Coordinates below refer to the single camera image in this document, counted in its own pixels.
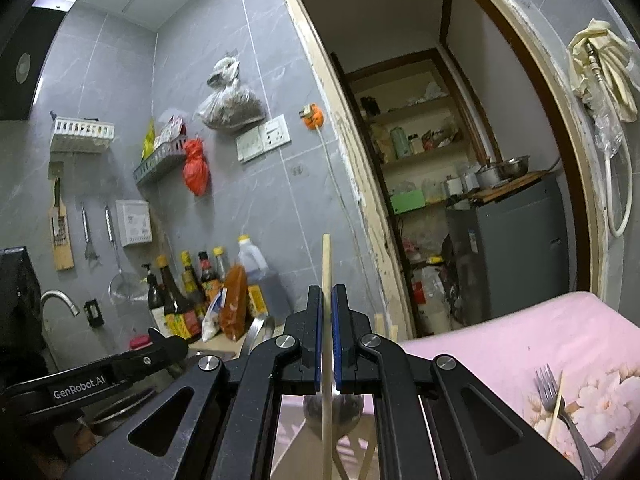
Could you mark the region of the steel fork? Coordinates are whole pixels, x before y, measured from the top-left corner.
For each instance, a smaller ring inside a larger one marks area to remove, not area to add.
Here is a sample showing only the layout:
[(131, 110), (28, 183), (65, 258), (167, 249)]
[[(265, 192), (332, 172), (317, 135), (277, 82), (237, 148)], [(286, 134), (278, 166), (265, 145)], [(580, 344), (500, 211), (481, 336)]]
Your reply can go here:
[[(555, 385), (556, 379), (549, 365), (541, 367), (536, 371), (534, 384), (536, 386), (538, 396), (542, 407), (552, 414), (553, 404), (555, 398)], [(562, 402), (559, 411), (559, 420), (564, 422), (567, 426), (567, 430), (572, 437), (576, 448), (577, 454), (582, 464), (582, 473), (585, 479), (595, 479), (602, 471), (602, 466), (597, 460), (597, 457), (590, 450), (585, 439), (582, 437), (577, 429), (577, 425), (573, 422), (573, 419), (567, 413), (565, 401), (562, 396)]]

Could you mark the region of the large dark vinegar jug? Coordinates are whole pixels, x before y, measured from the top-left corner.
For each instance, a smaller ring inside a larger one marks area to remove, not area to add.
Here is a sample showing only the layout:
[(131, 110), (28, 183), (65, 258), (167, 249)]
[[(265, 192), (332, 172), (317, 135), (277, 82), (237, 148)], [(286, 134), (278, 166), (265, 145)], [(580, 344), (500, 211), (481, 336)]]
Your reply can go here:
[(260, 249), (248, 235), (239, 237), (239, 263), (247, 278), (247, 292), (250, 298), (250, 314), (268, 314), (274, 324), (283, 325), (293, 312), (288, 296), (280, 281), (280, 276), (272, 270)]

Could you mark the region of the orange sauce pouch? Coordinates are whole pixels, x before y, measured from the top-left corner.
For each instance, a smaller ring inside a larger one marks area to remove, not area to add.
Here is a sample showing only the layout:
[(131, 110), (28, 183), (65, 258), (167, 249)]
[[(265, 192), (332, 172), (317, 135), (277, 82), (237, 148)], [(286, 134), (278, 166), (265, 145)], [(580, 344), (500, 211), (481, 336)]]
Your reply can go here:
[(246, 331), (247, 277), (244, 266), (235, 264), (224, 280), (224, 306), (220, 310), (219, 325), (228, 339), (239, 340)]

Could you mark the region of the black frying pan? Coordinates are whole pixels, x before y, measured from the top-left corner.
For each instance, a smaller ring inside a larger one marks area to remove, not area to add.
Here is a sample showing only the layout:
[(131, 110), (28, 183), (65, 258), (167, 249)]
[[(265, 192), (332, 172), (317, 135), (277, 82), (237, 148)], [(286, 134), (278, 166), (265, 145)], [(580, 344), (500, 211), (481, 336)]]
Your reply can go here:
[(144, 404), (151, 401), (157, 395), (154, 387), (128, 394), (115, 403), (107, 406), (93, 419), (87, 422), (91, 432), (100, 438), (107, 437), (117, 428), (122, 426), (130, 417), (140, 411)]

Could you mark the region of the chrome faucet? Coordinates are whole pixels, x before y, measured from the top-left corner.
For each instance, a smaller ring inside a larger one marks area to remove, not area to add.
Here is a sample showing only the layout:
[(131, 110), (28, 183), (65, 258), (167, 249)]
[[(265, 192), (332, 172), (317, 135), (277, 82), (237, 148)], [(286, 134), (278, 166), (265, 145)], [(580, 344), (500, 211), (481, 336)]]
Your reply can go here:
[(62, 290), (46, 290), (40, 298), (42, 334), (46, 341), (66, 338), (78, 330), (80, 307)]

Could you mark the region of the pink sponge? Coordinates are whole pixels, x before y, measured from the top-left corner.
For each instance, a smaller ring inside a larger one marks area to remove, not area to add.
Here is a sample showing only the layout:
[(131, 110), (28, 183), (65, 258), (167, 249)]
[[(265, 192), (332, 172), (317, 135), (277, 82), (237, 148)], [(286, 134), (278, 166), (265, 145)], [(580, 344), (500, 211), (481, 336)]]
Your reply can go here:
[(151, 343), (151, 337), (149, 335), (135, 336), (129, 341), (129, 349), (138, 350), (140, 348), (148, 346), (150, 343)]

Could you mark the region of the dark soy sauce bottle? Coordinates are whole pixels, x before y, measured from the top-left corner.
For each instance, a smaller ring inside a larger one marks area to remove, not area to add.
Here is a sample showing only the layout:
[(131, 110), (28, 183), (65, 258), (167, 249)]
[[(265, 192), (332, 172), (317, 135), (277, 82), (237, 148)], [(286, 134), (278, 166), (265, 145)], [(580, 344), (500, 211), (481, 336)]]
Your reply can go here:
[(171, 274), (168, 259), (165, 255), (159, 255), (156, 263), (160, 269), (164, 291), (165, 307), (164, 320), (171, 333), (180, 336), (188, 344), (192, 344), (201, 338), (201, 325), (198, 322), (194, 305), (183, 296)]

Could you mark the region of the wooden knife holder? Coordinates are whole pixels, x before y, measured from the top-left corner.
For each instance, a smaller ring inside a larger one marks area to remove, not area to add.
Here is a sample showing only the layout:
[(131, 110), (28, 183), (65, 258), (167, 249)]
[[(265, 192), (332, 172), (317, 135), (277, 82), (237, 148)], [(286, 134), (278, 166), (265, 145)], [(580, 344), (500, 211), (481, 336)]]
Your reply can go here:
[(49, 209), (53, 266), (55, 271), (67, 271), (75, 266), (67, 210), (62, 200), (63, 163), (49, 162), (52, 204)]

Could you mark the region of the green box on shelf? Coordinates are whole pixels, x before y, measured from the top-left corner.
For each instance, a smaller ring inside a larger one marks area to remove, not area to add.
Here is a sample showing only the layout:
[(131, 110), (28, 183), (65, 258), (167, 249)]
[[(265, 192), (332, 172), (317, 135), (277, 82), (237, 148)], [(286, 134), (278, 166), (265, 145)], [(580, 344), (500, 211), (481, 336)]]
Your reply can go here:
[(423, 208), (426, 200), (421, 190), (412, 190), (393, 194), (390, 196), (390, 204), (394, 214), (405, 214)]

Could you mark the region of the grey cabinet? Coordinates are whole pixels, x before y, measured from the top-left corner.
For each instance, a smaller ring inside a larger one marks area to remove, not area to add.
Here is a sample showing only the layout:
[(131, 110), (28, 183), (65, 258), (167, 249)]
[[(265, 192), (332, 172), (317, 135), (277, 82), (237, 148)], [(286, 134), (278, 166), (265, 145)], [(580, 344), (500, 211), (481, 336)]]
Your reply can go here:
[(559, 185), (544, 177), (485, 205), (446, 209), (461, 297), (475, 325), (570, 291), (570, 255)]

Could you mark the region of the clear bag of dried goods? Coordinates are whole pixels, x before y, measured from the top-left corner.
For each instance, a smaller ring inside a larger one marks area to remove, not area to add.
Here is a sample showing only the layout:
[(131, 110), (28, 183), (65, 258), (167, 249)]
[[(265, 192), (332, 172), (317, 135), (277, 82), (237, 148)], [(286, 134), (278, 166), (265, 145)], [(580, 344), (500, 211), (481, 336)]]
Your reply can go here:
[(240, 81), (240, 62), (234, 56), (221, 58), (206, 80), (209, 96), (195, 110), (206, 127), (237, 132), (266, 117), (262, 101)]

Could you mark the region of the cream rubber gloves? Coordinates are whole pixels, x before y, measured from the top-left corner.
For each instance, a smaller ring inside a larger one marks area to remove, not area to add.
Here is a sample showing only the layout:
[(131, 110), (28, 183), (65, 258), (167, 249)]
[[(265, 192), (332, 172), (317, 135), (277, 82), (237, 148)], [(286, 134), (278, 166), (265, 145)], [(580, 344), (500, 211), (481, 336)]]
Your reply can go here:
[(635, 122), (639, 115), (634, 98), (634, 90), (639, 91), (638, 44), (632, 38), (623, 40), (609, 22), (595, 18), (574, 36), (567, 46), (570, 55), (568, 73), (574, 95), (583, 101), (591, 96), (588, 44), (593, 48), (618, 118), (622, 122)]

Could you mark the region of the white wall box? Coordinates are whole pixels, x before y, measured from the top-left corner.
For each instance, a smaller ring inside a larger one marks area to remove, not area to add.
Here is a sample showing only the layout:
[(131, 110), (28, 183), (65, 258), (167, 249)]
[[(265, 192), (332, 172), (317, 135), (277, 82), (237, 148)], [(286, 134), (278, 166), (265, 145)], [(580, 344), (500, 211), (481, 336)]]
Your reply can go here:
[(117, 225), (122, 246), (151, 243), (153, 240), (149, 203), (145, 200), (118, 200)]

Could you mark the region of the white wall socket panel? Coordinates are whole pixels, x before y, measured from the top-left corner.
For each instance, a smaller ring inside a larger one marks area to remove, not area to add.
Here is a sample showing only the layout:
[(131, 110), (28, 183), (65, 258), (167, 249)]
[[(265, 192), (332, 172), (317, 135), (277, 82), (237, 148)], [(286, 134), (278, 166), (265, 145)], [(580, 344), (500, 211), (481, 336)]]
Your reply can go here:
[(285, 117), (279, 115), (247, 130), (235, 139), (238, 161), (244, 164), (290, 142), (291, 136)]

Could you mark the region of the white wall basket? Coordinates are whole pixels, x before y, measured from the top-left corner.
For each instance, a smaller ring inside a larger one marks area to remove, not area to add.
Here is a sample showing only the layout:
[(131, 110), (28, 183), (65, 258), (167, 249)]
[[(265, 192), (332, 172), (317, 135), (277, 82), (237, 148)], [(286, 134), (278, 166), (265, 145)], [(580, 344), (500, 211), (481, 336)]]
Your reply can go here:
[(115, 139), (109, 122), (56, 116), (50, 139), (51, 153), (102, 154)]

